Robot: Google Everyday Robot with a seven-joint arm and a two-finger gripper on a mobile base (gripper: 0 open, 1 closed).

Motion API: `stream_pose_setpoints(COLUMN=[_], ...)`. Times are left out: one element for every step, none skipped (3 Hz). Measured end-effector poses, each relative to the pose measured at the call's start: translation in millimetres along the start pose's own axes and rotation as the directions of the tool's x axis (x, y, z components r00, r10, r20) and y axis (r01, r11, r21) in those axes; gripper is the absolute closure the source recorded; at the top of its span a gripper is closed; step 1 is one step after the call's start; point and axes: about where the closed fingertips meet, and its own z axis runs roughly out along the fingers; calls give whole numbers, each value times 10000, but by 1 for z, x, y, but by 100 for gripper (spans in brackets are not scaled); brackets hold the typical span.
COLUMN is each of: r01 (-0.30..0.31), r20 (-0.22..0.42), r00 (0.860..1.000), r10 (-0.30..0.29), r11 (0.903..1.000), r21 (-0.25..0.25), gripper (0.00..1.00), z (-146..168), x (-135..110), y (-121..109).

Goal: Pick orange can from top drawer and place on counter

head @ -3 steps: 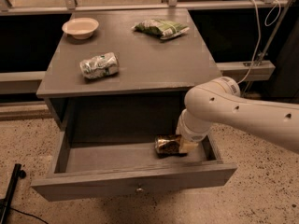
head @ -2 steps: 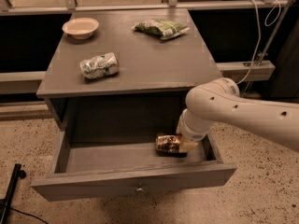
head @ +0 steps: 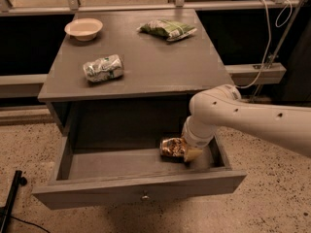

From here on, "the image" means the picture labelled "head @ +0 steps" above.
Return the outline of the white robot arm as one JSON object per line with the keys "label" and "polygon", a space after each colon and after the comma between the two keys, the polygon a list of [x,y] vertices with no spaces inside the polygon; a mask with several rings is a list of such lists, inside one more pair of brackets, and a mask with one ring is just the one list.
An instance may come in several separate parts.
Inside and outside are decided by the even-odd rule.
{"label": "white robot arm", "polygon": [[230,84],[196,93],[190,100],[183,138],[190,146],[202,149],[220,126],[311,156],[310,108],[246,103]]}

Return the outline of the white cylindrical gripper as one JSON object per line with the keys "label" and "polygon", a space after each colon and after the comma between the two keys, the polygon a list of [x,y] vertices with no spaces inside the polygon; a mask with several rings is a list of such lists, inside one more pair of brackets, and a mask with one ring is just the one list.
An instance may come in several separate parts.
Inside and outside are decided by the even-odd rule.
{"label": "white cylindrical gripper", "polygon": [[208,146],[215,136],[217,126],[205,124],[194,116],[188,116],[182,130],[182,137],[189,146],[186,147],[184,153],[184,161],[192,162],[200,154],[203,149]]}

